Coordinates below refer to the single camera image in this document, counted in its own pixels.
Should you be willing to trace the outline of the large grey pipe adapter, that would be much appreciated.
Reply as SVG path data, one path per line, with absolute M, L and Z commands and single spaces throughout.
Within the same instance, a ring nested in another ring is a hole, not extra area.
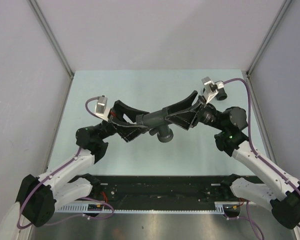
M 165 119 L 168 115 L 168 108 L 164 107 L 160 110 L 150 113 L 139 114 L 135 118 L 135 123 L 140 126 L 146 126 L 150 129 L 169 125 L 168 121 Z

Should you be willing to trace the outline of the grey pipe tee fitting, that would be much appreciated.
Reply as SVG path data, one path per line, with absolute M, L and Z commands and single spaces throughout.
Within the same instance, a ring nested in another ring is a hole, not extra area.
M 174 137 L 174 134 L 173 134 L 173 131 L 169 128 L 169 126 L 167 124 L 164 124 L 164 125 L 160 125 L 160 126 L 157 126 L 155 128 L 152 128 L 150 131 L 149 131 L 149 134 L 151 136 L 154 136 L 156 135 L 158 140 L 161 142 L 161 143 L 168 143 L 170 142 L 173 137 Z

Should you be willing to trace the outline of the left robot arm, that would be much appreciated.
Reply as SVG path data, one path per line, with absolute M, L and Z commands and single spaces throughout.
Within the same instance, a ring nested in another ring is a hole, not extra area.
M 84 177 L 75 181 L 72 179 L 105 156 L 109 144 L 104 139 L 118 134 L 126 142 L 130 142 L 149 130 L 149 127 L 137 121 L 146 112 L 132 108 L 120 100 L 108 107 L 105 96 L 93 97 L 85 102 L 85 109 L 93 117 L 101 119 L 101 123 L 76 131 L 78 149 L 68 160 L 39 176 L 29 174 L 22 180 L 16 202 L 20 204 L 19 215 L 29 223 L 17 223 L 18 229 L 45 225 L 57 209 L 74 200 L 85 197 L 97 199 L 101 193 L 97 180 Z

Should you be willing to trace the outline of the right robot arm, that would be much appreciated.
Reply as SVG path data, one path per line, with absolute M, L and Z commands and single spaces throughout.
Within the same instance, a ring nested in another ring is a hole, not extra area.
M 218 150 L 249 168 L 270 191 L 265 194 L 239 191 L 235 184 L 227 183 L 220 188 L 221 196 L 227 201 L 238 196 L 268 208 L 282 226 L 292 230 L 300 224 L 300 180 L 254 148 L 251 138 L 243 133 L 249 127 L 248 116 L 245 109 L 237 106 L 220 112 L 194 91 L 186 99 L 168 106 L 165 120 L 185 130 L 198 123 L 220 130 L 214 136 Z

